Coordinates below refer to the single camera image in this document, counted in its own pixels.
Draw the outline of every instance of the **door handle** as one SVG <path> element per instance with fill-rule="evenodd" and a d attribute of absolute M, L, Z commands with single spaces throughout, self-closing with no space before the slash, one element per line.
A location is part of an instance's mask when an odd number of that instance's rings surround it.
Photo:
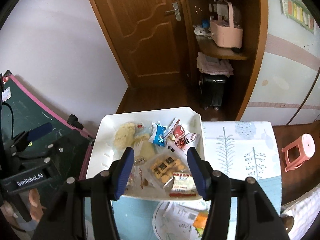
<path fill-rule="evenodd" d="M 173 2 L 172 5 L 173 5 L 173 10 L 165 11 L 164 13 L 174 12 L 174 14 L 176 15 L 176 20 L 181 21 L 181 15 L 180 15 L 178 3 Z"/>
<path fill-rule="evenodd" d="M 173 9 L 173 10 L 165 11 L 164 13 L 174 12 L 174 11 L 179 11 L 179 9 Z"/>

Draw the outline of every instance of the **wooden cabinet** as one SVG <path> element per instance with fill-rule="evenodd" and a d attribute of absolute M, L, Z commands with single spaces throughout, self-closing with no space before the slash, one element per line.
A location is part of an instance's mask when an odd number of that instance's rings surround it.
<path fill-rule="evenodd" d="M 189 39 L 193 48 L 189 48 L 194 59 L 197 52 L 217 58 L 229 59 L 234 69 L 226 83 L 226 90 L 222 111 L 226 120 L 239 121 L 249 102 L 256 83 L 266 45 L 268 30 L 268 0 L 228 0 L 241 12 L 243 27 L 243 52 L 234 53 L 231 49 L 219 48 L 214 41 L 204 37 L 196 37 L 193 25 L 202 23 L 202 19 L 209 19 L 209 3 L 218 0 L 186 0 L 189 23 Z M 193 69 L 192 77 L 197 79 L 197 69 Z"/>

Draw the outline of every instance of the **table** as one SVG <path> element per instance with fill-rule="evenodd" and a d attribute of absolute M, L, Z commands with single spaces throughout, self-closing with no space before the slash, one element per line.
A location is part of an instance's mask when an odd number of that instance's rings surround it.
<path fill-rule="evenodd" d="M 204 156 L 213 169 L 230 178 L 254 177 L 267 194 L 276 211 L 281 207 L 281 169 L 276 139 L 270 122 L 203 122 Z M 85 201 L 88 239 L 91 228 L 90 199 Z M 121 197 L 113 202 L 114 217 L 122 240 L 181 240 L 174 234 L 171 221 L 162 218 L 166 202 Z M 203 200 L 184 202 L 205 210 Z M 228 239 L 235 239 L 236 198 L 231 200 Z"/>

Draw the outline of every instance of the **blue candy wrapper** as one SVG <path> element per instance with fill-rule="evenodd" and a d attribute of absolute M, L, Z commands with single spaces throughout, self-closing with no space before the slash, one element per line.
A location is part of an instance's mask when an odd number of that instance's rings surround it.
<path fill-rule="evenodd" d="M 165 143 L 164 143 L 163 133 L 165 131 L 165 127 L 154 122 L 152 123 L 152 127 L 153 127 L 153 130 L 152 130 L 152 135 L 149 139 L 149 142 L 164 147 Z"/>

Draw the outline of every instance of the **green board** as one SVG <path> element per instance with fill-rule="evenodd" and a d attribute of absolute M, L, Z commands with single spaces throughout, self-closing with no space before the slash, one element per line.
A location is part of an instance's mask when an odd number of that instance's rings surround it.
<path fill-rule="evenodd" d="M 61 179 L 37 188 L 40 193 L 41 204 L 47 207 L 54 193 L 66 178 L 79 177 L 87 148 L 91 142 L 88 138 L 83 137 L 79 132 L 75 133 L 70 127 L 42 109 L 11 79 L 5 83 L 4 89 L 9 87 L 12 95 L 5 102 L 8 103 L 13 110 L 14 136 L 47 122 L 50 122 L 53 126 L 52 132 L 32 142 L 32 145 L 27 147 L 24 152 L 28 152 L 31 155 L 38 152 L 45 152 L 48 150 L 48 145 L 57 141 L 65 142 L 65 138 L 72 135 L 72 143 L 68 143 L 63 147 L 62 153 L 52 156 L 52 160 L 61 174 Z M 1 129 L 4 143 L 11 139 L 11 122 L 12 119 L 9 108 L 2 106 Z"/>

